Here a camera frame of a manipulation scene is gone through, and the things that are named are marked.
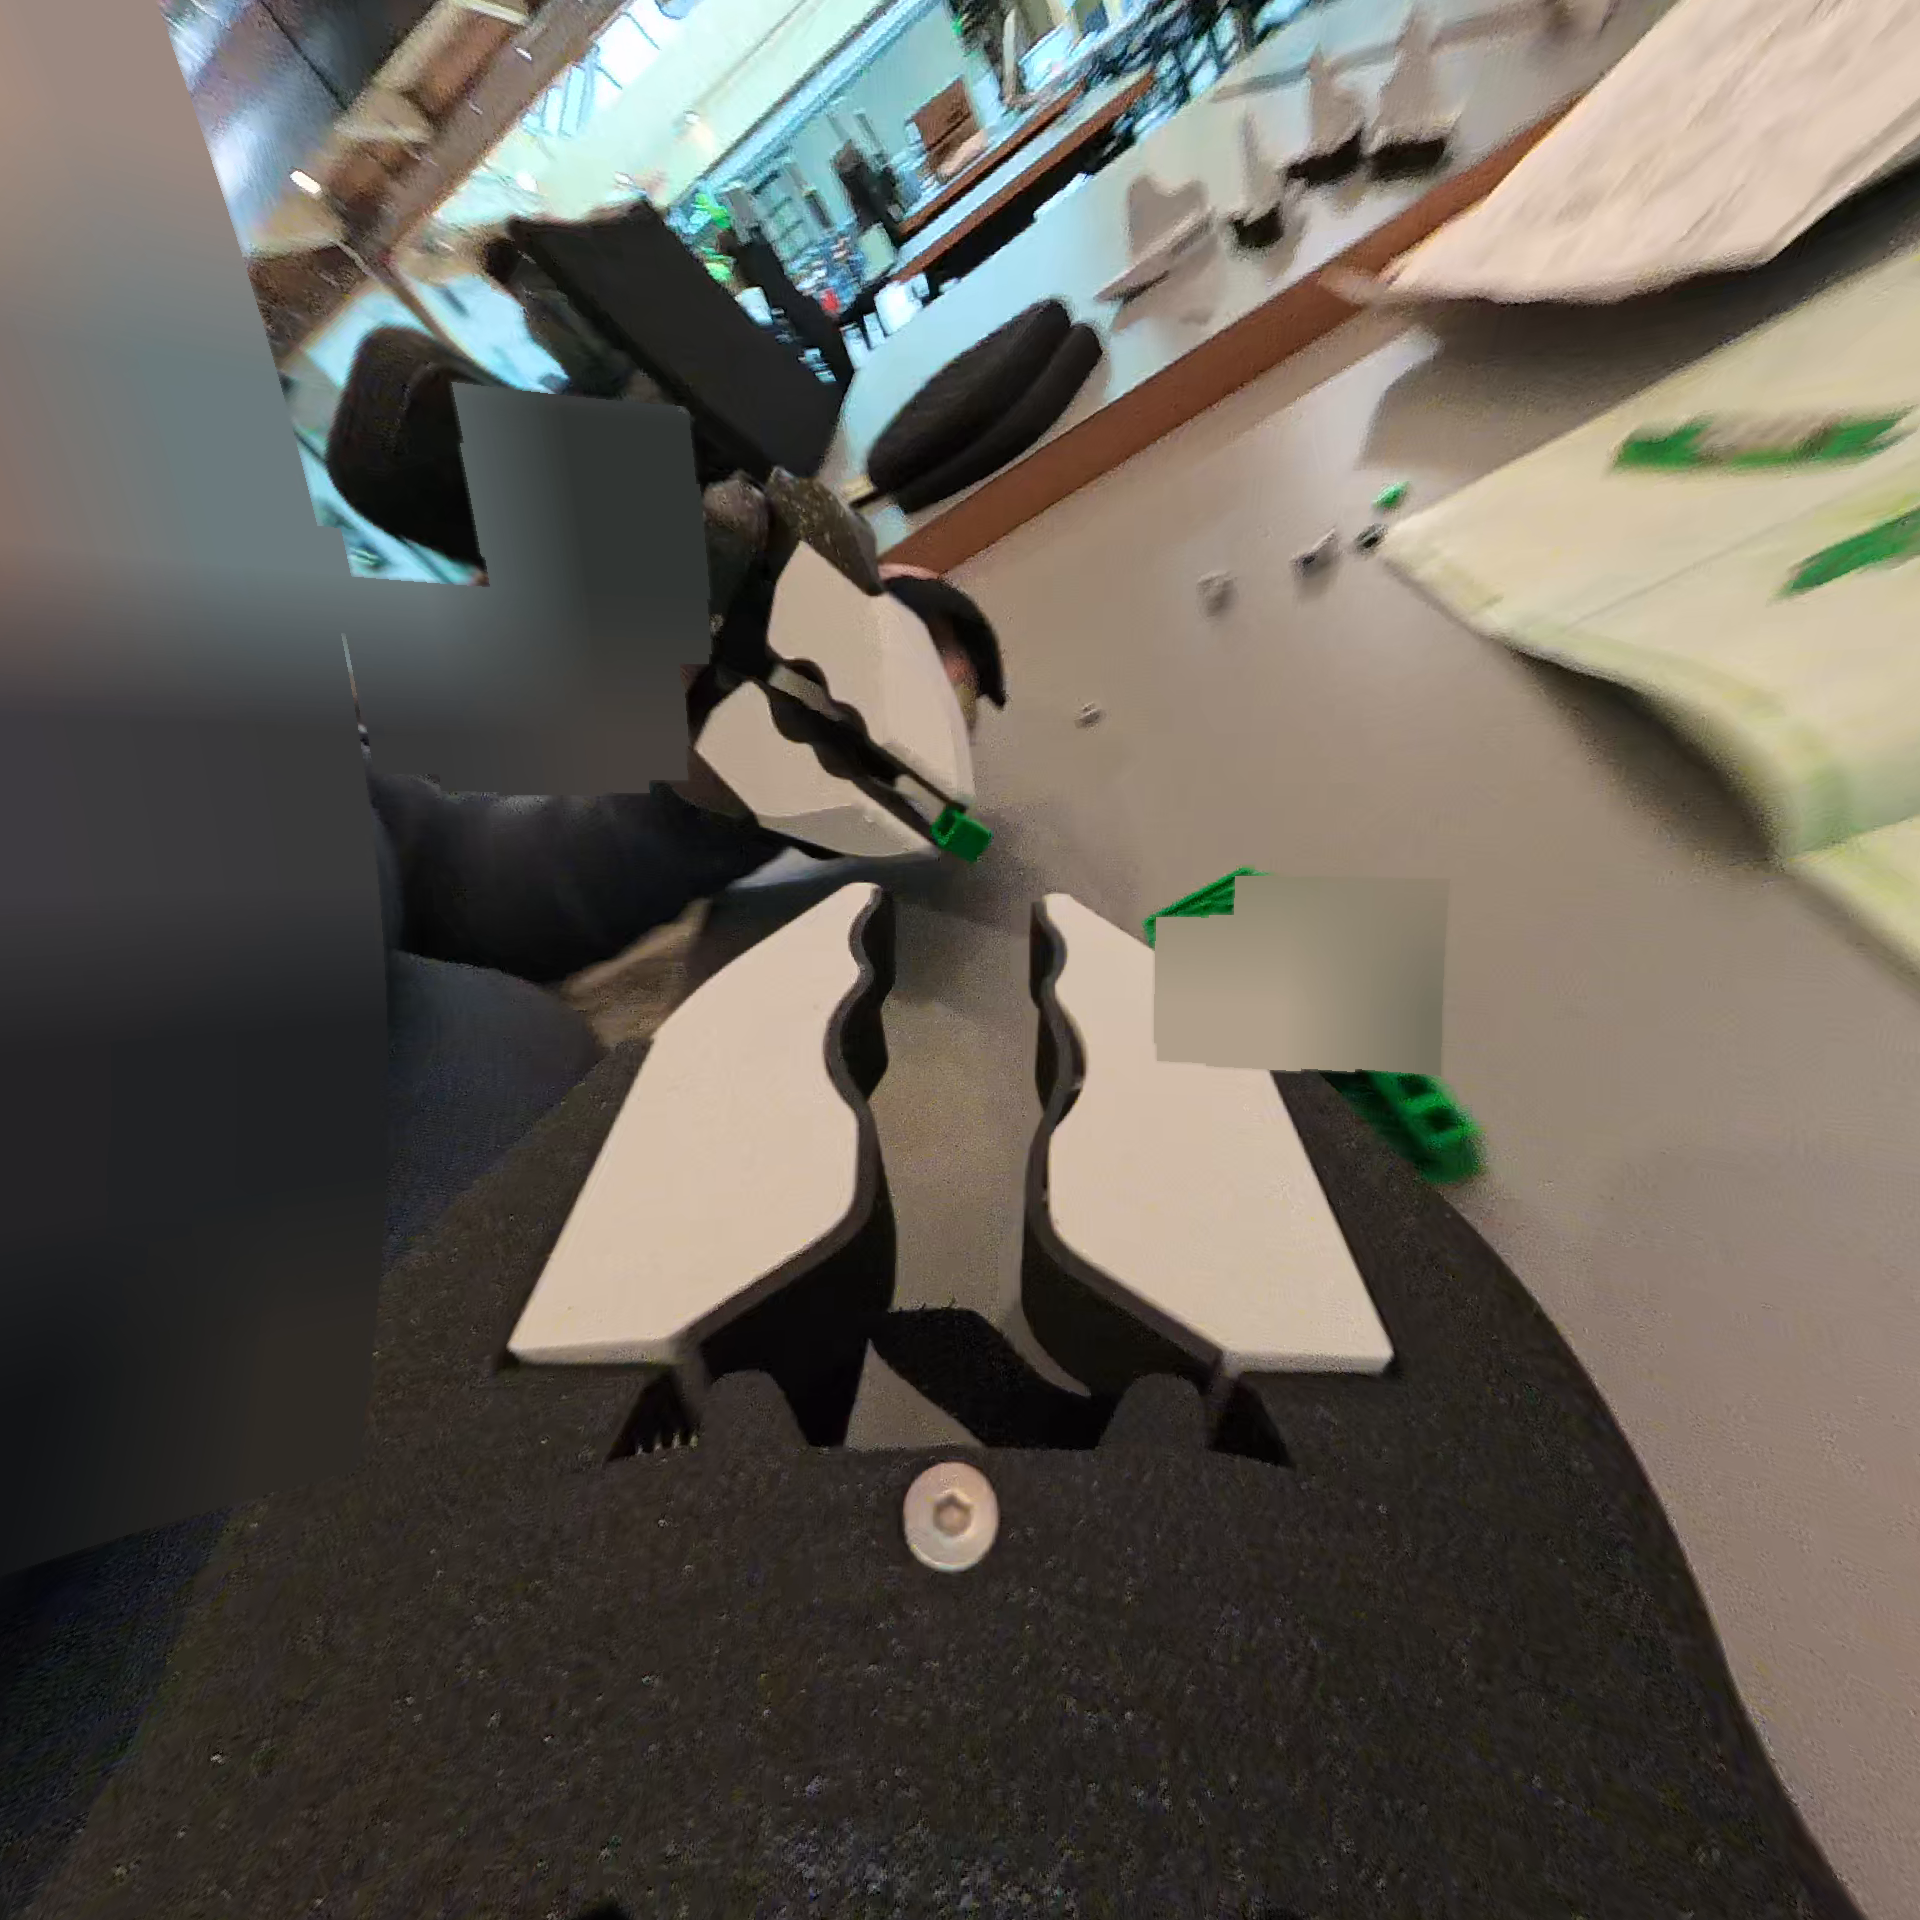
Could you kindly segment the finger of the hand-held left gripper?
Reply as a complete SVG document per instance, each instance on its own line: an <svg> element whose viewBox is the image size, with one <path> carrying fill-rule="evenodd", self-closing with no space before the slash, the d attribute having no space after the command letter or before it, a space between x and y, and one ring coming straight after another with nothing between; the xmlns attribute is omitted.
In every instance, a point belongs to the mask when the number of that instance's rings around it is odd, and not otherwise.
<svg viewBox="0 0 1920 1920"><path fill-rule="evenodd" d="M865 592L799 544L775 579L773 686L876 747L934 809L969 807L970 726L933 631L944 612L908 599L934 585L919 567L890 567Z"/></svg>
<svg viewBox="0 0 1920 1920"><path fill-rule="evenodd" d="M905 819L903 803L885 803L849 776L822 763L813 743L782 732L765 689L740 683L708 713L695 752L750 817L798 848L820 858L924 858L927 827Z"/></svg>

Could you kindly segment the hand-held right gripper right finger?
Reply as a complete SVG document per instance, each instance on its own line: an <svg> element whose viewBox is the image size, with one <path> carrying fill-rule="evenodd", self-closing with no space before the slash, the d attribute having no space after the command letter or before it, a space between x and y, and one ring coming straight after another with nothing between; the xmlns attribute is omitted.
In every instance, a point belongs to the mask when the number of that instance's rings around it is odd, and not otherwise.
<svg viewBox="0 0 1920 1920"><path fill-rule="evenodd" d="M1382 1376L1384 1321L1278 1080L1160 1062L1154 954L1070 895L1032 906L1028 963L1041 1352L1074 1378Z"/></svg>

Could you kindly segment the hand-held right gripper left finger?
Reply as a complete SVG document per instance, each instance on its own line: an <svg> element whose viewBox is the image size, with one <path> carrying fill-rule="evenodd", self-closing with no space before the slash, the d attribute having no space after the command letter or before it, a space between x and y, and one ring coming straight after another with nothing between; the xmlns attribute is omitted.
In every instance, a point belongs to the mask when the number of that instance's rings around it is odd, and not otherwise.
<svg viewBox="0 0 1920 1920"><path fill-rule="evenodd" d="M869 880L726 963L657 1027L508 1340L516 1366L665 1366L879 1223L896 910Z"/></svg>

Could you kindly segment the green brick assembly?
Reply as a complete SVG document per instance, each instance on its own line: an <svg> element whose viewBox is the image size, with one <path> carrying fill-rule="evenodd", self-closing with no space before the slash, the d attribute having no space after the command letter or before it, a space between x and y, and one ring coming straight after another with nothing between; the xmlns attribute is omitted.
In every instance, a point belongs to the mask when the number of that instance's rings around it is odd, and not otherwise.
<svg viewBox="0 0 1920 1920"><path fill-rule="evenodd" d="M1228 919L1241 880L1261 868L1233 868L1178 896L1140 922L1146 950L1157 946L1160 922ZM1460 1186L1485 1170L1484 1135L1454 1090L1428 1074L1318 1071L1318 1078L1393 1155L1433 1186Z"/></svg>

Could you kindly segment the black panel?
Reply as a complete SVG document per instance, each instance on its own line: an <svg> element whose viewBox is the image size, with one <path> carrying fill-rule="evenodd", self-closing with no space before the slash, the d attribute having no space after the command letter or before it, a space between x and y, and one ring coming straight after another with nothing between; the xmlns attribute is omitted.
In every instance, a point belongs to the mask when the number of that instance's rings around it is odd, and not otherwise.
<svg viewBox="0 0 1920 1920"><path fill-rule="evenodd" d="M730 297L649 204L559 222L513 218L516 252L581 319L693 416L726 464L815 476L841 394Z"/></svg>

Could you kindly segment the black round cushion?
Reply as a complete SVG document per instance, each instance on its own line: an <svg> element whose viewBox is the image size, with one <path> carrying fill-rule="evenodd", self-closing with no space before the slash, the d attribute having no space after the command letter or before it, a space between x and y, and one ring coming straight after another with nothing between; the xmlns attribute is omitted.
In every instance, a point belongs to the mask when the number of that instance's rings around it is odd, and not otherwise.
<svg viewBox="0 0 1920 1920"><path fill-rule="evenodd" d="M986 473L1016 464L1032 446L1062 422L1090 378L1102 370L1104 347L1098 335L1086 322L1072 322L1057 346L1008 402L996 422L982 456Z"/></svg>
<svg viewBox="0 0 1920 1920"><path fill-rule="evenodd" d="M982 442L1072 322L1062 303L1036 303L951 360L872 442L869 489L921 512L991 476Z"/></svg>

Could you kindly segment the black office chair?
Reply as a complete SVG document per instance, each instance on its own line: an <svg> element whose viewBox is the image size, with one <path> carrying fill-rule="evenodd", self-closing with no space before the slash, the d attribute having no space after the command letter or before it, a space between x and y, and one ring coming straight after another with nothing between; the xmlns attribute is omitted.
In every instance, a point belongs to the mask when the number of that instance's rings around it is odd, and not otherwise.
<svg viewBox="0 0 1920 1920"><path fill-rule="evenodd" d="M430 335L372 330L353 350L327 427L328 482L383 535L485 574L455 391L498 385Z"/></svg>

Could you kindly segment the grey plastic part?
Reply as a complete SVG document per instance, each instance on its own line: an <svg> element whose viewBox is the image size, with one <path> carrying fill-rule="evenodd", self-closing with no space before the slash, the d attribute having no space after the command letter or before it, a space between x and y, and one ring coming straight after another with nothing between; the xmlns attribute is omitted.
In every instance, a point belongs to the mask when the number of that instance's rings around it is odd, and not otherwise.
<svg viewBox="0 0 1920 1920"><path fill-rule="evenodd" d="M1274 250L1286 233L1288 179L1286 170L1265 151L1257 118L1239 114L1239 202L1228 209L1223 224L1239 252Z"/></svg>
<svg viewBox="0 0 1920 1920"><path fill-rule="evenodd" d="M1304 80L1304 140L1286 172L1304 186L1329 186L1361 163L1364 108L1322 51L1310 56Z"/></svg>
<svg viewBox="0 0 1920 1920"><path fill-rule="evenodd" d="M1375 97L1364 163L1373 179L1393 182L1438 170L1452 148L1456 111L1438 82L1434 27L1412 8L1399 30L1392 68Z"/></svg>
<svg viewBox="0 0 1920 1920"><path fill-rule="evenodd" d="M1204 182L1132 182L1125 199L1126 262L1095 300L1126 305L1144 296L1175 274L1213 236L1213 227L1215 209Z"/></svg>

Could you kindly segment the building instruction booklet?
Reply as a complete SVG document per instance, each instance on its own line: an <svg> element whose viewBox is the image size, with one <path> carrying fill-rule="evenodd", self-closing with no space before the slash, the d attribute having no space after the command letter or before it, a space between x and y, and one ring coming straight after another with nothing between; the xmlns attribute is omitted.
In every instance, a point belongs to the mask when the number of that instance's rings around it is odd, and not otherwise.
<svg viewBox="0 0 1920 1920"><path fill-rule="evenodd" d="M1798 880L1917 913L1917 276L1863 273L1405 520L1468 628L1639 696Z"/></svg>

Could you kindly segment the white paper sheets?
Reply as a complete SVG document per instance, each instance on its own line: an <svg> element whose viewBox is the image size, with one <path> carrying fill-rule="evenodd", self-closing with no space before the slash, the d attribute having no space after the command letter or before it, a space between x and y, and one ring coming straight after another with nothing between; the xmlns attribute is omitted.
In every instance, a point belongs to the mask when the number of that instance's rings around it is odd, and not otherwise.
<svg viewBox="0 0 1920 1920"><path fill-rule="evenodd" d="M1357 305L1617 305L1745 273L1916 163L1916 3L1687 3Z"/></svg>

